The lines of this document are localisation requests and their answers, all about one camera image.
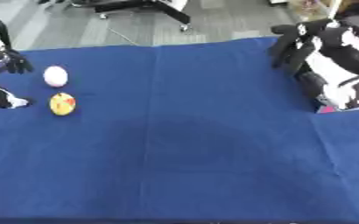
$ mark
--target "chair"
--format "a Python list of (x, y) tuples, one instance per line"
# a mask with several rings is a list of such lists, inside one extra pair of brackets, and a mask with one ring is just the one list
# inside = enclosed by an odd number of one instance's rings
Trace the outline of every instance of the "chair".
[(0, 20), (0, 39), (7, 47), (11, 48), (11, 38), (8, 33), (8, 29), (1, 20)]
[(112, 3), (97, 4), (95, 8), (96, 13), (101, 13), (101, 19), (106, 19), (107, 12), (119, 11), (131, 8), (150, 7), (158, 11), (164, 12), (169, 17), (172, 17), (182, 23), (180, 30), (185, 32), (189, 29), (191, 18), (180, 10), (171, 6), (176, 0), (123, 0)]

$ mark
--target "toy ball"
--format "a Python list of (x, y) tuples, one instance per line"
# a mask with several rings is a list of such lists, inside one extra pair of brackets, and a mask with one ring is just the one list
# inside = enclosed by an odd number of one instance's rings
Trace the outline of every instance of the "toy ball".
[(62, 88), (67, 84), (67, 71), (60, 66), (50, 66), (45, 70), (43, 78), (47, 85)]
[(58, 93), (50, 99), (50, 109), (57, 116), (67, 116), (76, 108), (76, 100), (70, 94)]

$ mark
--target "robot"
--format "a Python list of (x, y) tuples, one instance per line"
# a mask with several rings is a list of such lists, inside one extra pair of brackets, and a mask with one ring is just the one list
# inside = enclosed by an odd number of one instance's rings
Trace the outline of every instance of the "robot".
[(322, 19), (272, 27), (282, 34), (269, 52), (320, 105), (359, 108), (359, 25)]
[[(11, 74), (32, 72), (32, 65), (19, 52), (11, 48), (8, 32), (0, 21), (0, 73), (8, 71)], [(32, 99), (18, 98), (13, 93), (0, 87), (0, 109), (16, 109), (33, 104)]]

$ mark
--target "office chair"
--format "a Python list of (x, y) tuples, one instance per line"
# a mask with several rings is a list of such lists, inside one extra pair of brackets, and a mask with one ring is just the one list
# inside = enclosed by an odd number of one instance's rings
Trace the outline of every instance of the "office chair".
[(150, 7), (158, 11), (164, 12), (171, 18), (176, 19), (182, 23), (180, 30), (185, 32), (189, 29), (191, 18), (180, 10), (174, 9), (170, 4), (175, 0), (123, 0), (113, 3), (97, 4), (95, 8), (96, 13), (101, 13), (101, 19), (108, 18), (107, 12), (119, 11), (131, 8)]

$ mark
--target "chair wheel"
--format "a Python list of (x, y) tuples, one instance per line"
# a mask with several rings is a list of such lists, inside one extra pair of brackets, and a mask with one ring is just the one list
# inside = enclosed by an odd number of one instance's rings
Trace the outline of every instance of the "chair wheel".
[(181, 32), (187, 32), (189, 29), (190, 29), (189, 24), (182, 24), (181, 27), (179, 28)]
[(101, 15), (99, 15), (99, 18), (100, 19), (108, 19), (109, 16), (108, 16), (108, 14), (102, 13)]

